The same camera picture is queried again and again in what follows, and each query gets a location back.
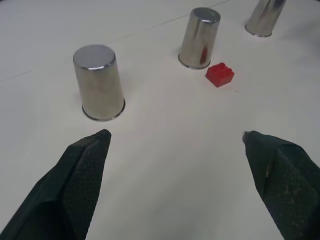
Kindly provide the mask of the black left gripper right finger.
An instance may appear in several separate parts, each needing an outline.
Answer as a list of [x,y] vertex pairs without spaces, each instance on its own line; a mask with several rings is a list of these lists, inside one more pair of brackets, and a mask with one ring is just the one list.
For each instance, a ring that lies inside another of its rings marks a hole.
[[320,238],[320,168],[299,145],[257,131],[242,135],[256,190],[285,240]]

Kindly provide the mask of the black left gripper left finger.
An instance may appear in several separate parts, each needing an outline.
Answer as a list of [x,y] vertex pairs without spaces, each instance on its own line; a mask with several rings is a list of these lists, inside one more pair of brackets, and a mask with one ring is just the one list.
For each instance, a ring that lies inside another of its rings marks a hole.
[[29,192],[2,240],[84,240],[100,195],[112,134],[102,129],[69,145]]

